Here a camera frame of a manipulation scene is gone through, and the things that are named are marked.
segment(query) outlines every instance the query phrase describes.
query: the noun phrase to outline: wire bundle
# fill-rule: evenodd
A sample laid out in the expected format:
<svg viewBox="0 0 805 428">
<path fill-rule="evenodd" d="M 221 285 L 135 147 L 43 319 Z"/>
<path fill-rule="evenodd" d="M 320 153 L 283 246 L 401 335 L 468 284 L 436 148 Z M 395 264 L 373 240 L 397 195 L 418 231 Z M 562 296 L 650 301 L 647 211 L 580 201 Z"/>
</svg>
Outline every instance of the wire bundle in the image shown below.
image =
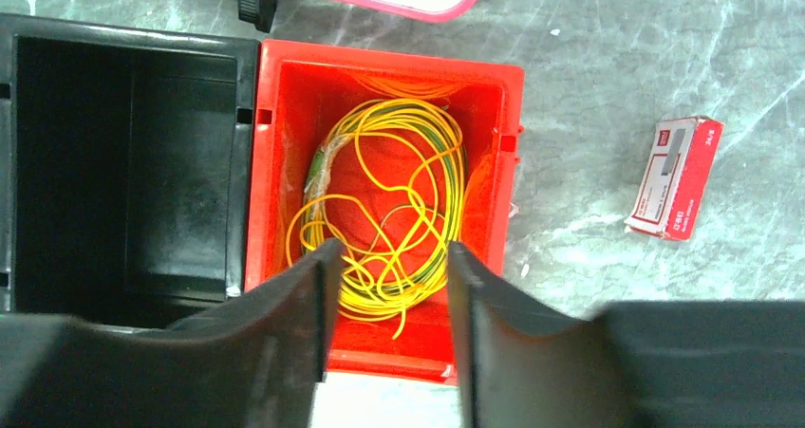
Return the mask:
<svg viewBox="0 0 805 428">
<path fill-rule="evenodd" d="M 370 75 L 355 75 L 355 80 L 374 93 L 393 98 L 431 99 L 446 98 L 460 89 L 459 84 L 403 82 Z"/>
<path fill-rule="evenodd" d="M 400 135 L 413 133 L 426 143 L 432 156 L 426 157 L 409 139 Z M 391 139 L 406 146 L 420 160 L 405 185 L 388 186 L 369 170 L 363 145 L 374 139 Z M 338 151 L 351 144 L 358 163 L 371 182 L 384 192 L 405 193 L 407 203 L 396 206 L 381 218 L 375 218 L 357 197 L 328 193 L 330 166 Z M 459 237 L 464 203 L 466 156 L 462 135 L 456 121 L 446 111 L 418 99 L 394 99 L 362 103 L 343 117 L 320 145 L 309 171 L 302 209 L 291 221 L 286 235 L 286 257 L 291 261 L 290 242 L 295 225 L 301 221 L 299 238 L 303 252 L 315 250 L 328 235 L 340 239 L 346 248 L 340 312 L 349 319 L 377 322 L 400 315 L 400 326 L 393 338 L 403 331 L 406 311 L 444 288 L 447 282 L 447 243 Z M 443 205 L 434 166 L 444 174 Z M 433 204 L 428 205 L 414 189 L 414 181 L 425 172 L 433 190 Z M 375 230 L 368 247 L 362 248 L 346 239 L 328 218 L 326 202 L 341 199 L 355 204 Z M 417 219 L 399 245 L 395 246 L 384 230 L 400 211 L 413 210 Z M 417 230 L 424 228 L 423 233 Z M 401 256 L 419 247 L 428 236 L 438 245 L 428 250 L 427 258 L 415 269 L 406 270 Z M 382 271 L 372 274 L 366 265 L 379 262 Z"/>
</svg>

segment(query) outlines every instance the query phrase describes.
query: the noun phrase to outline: marble floor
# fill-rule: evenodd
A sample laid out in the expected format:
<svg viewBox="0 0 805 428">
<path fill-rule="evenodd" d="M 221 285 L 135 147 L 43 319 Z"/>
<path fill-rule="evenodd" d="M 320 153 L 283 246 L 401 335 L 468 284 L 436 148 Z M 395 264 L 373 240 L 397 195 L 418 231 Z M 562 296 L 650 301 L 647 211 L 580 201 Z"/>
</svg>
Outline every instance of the marble floor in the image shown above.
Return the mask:
<svg viewBox="0 0 805 428">
<path fill-rule="evenodd" d="M 237 20 L 235 0 L 0 0 L 0 11 L 265 37 Z M 805 299 L 803 17 L 805 0 L 479 0 L 428 25 L 281 0 L 272 36 L 525 67 L 504 277 L 589 316 L 621 299 Z M 693 114 L 726 127 L 692 240 L 625 234 L 654 123 Z M 458 408 L 453 388 L 330 375 L 313 426 L 458 427 Z"/>
</svg>

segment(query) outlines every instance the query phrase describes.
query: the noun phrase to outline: green and yellow wire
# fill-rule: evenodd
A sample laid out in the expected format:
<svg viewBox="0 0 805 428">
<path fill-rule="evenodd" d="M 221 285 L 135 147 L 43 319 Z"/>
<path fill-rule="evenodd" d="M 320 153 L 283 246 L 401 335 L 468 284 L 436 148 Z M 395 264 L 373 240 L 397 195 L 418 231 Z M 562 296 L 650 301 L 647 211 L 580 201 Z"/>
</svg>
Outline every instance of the green and yellow wire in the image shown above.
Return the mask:
<svg viewBox="0 0 805 428">
<path fill-rule="evenodd" d="M 432 156 L 424 155 L 417 145 L 401 137 L 400 131 L 413 133 L 426 142 Z M 417 155 L 421 163 L 411 172 L 407 184 L 385 185 L 369 170 L 363 147 L 374 139 L 394 140 Z M 329 166 L 338 151 L 348 144 L 353 145 L 358 163 L 372 183 L 389 193 L 406 193 L 408 202 L 377 219 L 357 197 L 327 192 Z M 439 167 L 444 173 L 443 205 L 439 204 L 440 186 L 432 166 Z M 441 108 L 419 99 L 377 100 L 358 105 L 332 128 L 311 164 L 305 205 L 293 217 L 286 235 L 289 265 L 292 264 L 291 238 L 298 221 L 301 221 L 299 239 L 303 252 L 315 250 L 329 235 L 340 239 L 346 248 L 340 312 L 349 319 L 368 322 L 399 315 L 400 325 L 393 337 L 397 338 L 405 326 L 406 311 L 444 288 L 447 283 L 447 243 L 459 238 L 465 166 L 461 130 L 453 117 Z M 422 172 L 430 180 L 434 199 L 431 205 L 426 204 L 423 195 L 414 189 L 414 181 Z M 344 231 L 330 222 L 326 202 L 331 199 L 352 202 L 363 212 L 375 230 L 375 236 L 369 240 L 367 248 L 350 243 Z M 384 226 L 402 210 L 414 210 L 417 219 L 400 245 L 395 247 Z M 417 234 L 422 227 L 424 232 Z M 401 256 L 422 245 L 428 236 L 436 237 L 438 245 L 429 250 L 428 257 L 416 269 L 406 270 Z M 378 251 L 381 244 L 389 251 Z M 366 268 L 372 262 L 382 263 L 383 269 L 379 274 L 372 274 Z"/>
<path fill-rule="evenodd" d="M 354 75 L 354 79 L 369 91 L 382 96 L 423 101 L 447 98 L 461 88 L 460 84 L 404 82 L 362 74 Z"/>
</svg>

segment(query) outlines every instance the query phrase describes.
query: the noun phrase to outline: small cardboard box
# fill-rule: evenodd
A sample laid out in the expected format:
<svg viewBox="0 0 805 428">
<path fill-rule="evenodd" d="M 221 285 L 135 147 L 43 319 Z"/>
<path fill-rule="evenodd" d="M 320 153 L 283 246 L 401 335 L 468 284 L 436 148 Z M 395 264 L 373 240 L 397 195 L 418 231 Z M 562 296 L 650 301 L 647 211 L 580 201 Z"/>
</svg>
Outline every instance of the small cardboard box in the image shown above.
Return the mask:
<svg viewBox="0 0 805 428">
<path fill-rule="evenodd" d="M 627 232 L 690 238 L 723 127 L 702 116 L 657 124 L 643 182 L 625 221 Z"/>
</svg>

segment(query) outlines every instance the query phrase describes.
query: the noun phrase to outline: red plastic box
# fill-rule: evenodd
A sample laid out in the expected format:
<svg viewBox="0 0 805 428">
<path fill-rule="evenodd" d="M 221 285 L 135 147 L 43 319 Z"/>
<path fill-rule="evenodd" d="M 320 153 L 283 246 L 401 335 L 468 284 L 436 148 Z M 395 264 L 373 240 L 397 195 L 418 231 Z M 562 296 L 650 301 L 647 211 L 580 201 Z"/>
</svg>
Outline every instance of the red plastic box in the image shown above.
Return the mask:
<svg viewBox="0 0 805 428">
<path fill-rule="evenodd" d="M 288 266 L 285 236 L 302 207 L 313 153 L 346 112 L 382 97 L 365 86 L 367 80 L 453 89 L 437 102 L 449 107 L 464 134 L 468 166 L 460 239 L 500 274 L 523 131 L 523 70 L 269 40 L 262 46 L 257 89 L 246 290 Z M 395 170 L 399 162 L 388 166 Z M 294 257 L 301 254 L 298 238 L 291 249 Z M 455 383 L 445 290 L 409 310 L 405 330 L 392 340 L 397 327 L 397 319 L 362 323 L 342 317 L 329 369 Z"/>
</svg>

